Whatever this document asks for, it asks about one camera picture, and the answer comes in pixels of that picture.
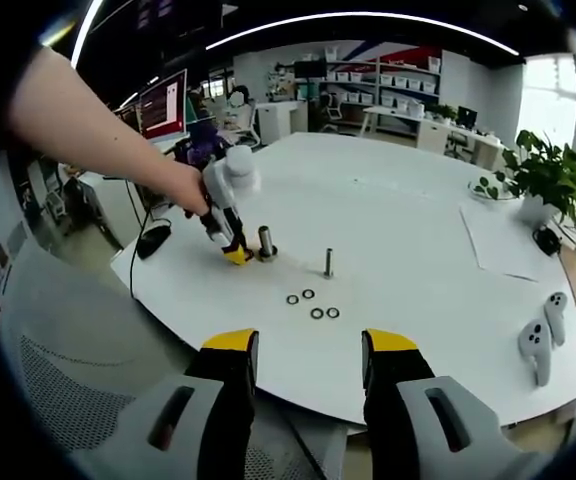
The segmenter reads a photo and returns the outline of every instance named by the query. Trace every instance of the black rubber ring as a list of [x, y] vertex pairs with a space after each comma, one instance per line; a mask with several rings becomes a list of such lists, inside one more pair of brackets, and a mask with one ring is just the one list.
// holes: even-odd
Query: black rubber ring
[[337, 318], [339, 314], [339, 309], [335, 307], [330, 307], [328, 310], [326, 310], [326, 315], [328, 315], [330, 318]]
[[324, 318], [324, 311], [321, 308], [313, 308], [310, 311], [310, 316], [315, 320], [321, 320]]

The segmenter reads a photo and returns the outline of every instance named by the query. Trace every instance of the white paper sheet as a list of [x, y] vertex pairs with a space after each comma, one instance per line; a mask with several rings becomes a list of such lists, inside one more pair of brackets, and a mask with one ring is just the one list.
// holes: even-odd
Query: white paper sheet
[[462, 205], [461, 216], [484, 270], [538, 282], [557, 261], [539, 250], [530, 229], [511, 215]]

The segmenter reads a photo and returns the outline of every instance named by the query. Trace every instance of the black mouse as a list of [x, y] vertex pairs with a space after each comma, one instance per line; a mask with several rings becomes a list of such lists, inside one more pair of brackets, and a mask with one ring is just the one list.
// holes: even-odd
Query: black mouse
[[145, 231], [139, 240], [137, 240], [137, 255], [145, 260], [155, 253], [162, 243], [170, 236], [170, 227], [168, 225], [159, 225]]

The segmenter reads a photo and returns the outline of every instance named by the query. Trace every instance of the ceiling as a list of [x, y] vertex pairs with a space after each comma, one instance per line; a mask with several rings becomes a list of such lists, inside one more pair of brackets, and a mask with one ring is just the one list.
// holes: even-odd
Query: ceiling
[[[211, 66], [227, 62], [234, 55], [308, 41], [345, 39], [438, 46], [469, 56], [491, 68], [520, 62], [526, 56], [566, 50], [563, 26], [541, 7], [538, 0], [522, 1], [528, 7], [527, 11], [520, 9], [518, 3], [512, 0], [450, 0], [439, 5], [434, 2], [427, 5], [427, 2], [420, 0], [401, 0], [391, 2], [392, 7], [387, 10], [475, 31], [519, 51], [519, 58], [482, 40], [444, 27], [374, 17], [311, 20], [279, 26], [205, 52], [205, 45], [270, 22], [335, 11], [380, 12], [384, 11], [384, 2], [317, 0], [310, 2], [309, 7], [279, 7], [274, 2], [272, 7], [266, 7], [259, 6], [258, 0], [229, 0], [228, 4], [238, 8], [223, 17], [221, 29], [205, 29], [191, 36], [168, 39], [166, 45], [161, 42], [157, 44], [152, 39], [145, 40], [137, 32], [137, 3], [130, 0], [104, 1], [86, 38], [77, 67], [86, 82], [111, 107], [118, 106], [155, 75], [165, 75], [167, 71], [172, 73], [171, 70], [183, 66], [190, 66], [195, 72], [205, 72]], [[86, 5], [79, 8], [80, 19], [85, 14]], [[203, 18], [195, 8], [193, 14], [201, 19], [198, 23], [202, 23]], [[73, 29], [53, 48], [70, 56], [77, 30]]]

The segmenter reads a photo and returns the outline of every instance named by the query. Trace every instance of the white vr controller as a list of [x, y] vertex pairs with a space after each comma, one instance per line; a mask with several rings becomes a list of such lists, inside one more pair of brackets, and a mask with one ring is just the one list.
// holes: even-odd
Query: white vr controller
[[543, 387], [550, 380], [552, 343], [566, 341], [564, 309], [568, 298], [563, 292], [553, 293], [544, 304], [546, 319], [533, 320], [519, 334], [519, 352], [525, 359], [534, 359], [537, 385]]

